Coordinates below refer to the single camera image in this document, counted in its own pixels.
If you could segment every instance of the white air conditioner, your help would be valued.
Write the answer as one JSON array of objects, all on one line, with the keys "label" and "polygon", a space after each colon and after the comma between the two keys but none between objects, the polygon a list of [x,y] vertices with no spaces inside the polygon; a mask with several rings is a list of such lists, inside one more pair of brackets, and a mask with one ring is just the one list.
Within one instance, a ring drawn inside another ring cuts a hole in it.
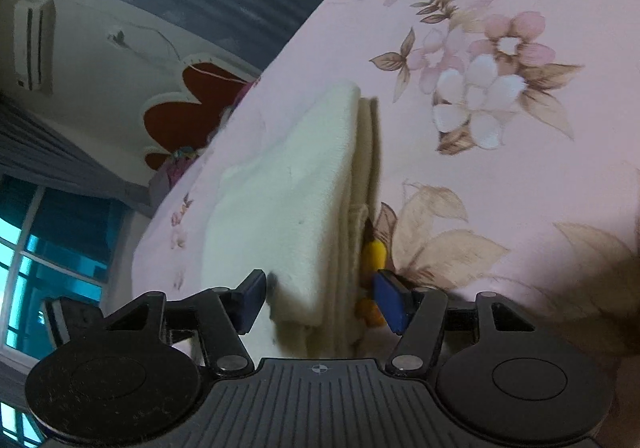
[{"label": "white air conditioner", "polygon": [[55,8],[53,0],[19,0],[14,7],[17,83],[37,91],[50,82]]}]

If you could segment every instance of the silver screw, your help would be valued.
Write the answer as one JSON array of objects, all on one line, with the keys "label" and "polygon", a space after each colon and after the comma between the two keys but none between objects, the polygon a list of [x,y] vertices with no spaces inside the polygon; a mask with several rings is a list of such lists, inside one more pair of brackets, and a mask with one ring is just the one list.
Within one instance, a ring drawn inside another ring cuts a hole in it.
[{"label": "silver screw", "polygon": [[238,356],[237,354],[222,356],[216,361],[218,368],[224,372],[237,372],[245,368],[248,364],[249,362],[244,356]]},{"label": "silver screw", "polygon": [[423,363],[418,356],[412,356],[411,354],[402,354],[402,356],[396,356],[391,361],[391,364],[398,370],[418,370]]}]

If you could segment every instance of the white cloth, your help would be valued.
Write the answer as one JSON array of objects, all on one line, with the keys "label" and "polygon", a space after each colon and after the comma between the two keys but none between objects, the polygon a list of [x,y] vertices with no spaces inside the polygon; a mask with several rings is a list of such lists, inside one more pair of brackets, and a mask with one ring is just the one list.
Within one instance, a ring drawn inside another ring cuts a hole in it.
[{"label": "white cloth", "polygon": [[337,84],[284,142],[222,176],[202,281],[235,287],[253,269],[271,274],[268,306],[242,338],[255,362],[353,354],[371,114],[356,85]]}]

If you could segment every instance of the bed sheet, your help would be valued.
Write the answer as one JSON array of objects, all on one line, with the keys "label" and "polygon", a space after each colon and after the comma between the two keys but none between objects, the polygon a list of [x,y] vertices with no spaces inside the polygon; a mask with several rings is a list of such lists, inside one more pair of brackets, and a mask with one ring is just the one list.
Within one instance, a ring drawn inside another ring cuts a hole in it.
[{"label": "bed sheet", "polygon": [[158,211],[134,291],[199,286],[220,173],[340,79],[378,99],[388,264],[496,290],[616,378],[606,448],[640,446],[640,0],[325,0]]}]

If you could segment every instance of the white wall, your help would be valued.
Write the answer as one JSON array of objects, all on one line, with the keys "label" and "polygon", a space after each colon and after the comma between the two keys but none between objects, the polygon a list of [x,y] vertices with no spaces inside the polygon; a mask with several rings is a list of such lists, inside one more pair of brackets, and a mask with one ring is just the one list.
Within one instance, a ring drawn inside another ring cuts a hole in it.
[{"label": "white wall", "polygon": [[[15,78],[17,1],[0,0],[0,89],[57,123],[64,136],[129,181],[146,184],[152,175],[143,158],[155,143],[142,125],[142,106],[157,94],[180,91],[182,67],[166,40],[180,58],[204,53],[242,78],[259,74],[220,47],[121,0],[54,0],[52,94],[29,92]],[[114,28],[123,30],[132,50],[107,40]]]},{"label": "white wall", "polygon": [[109,272],[109,290],[102,304],[105,315],[117,311],[133,298],[131,287],[133,253],[149,222],[149,218],[134,211],[128,212],[125,216]]}]

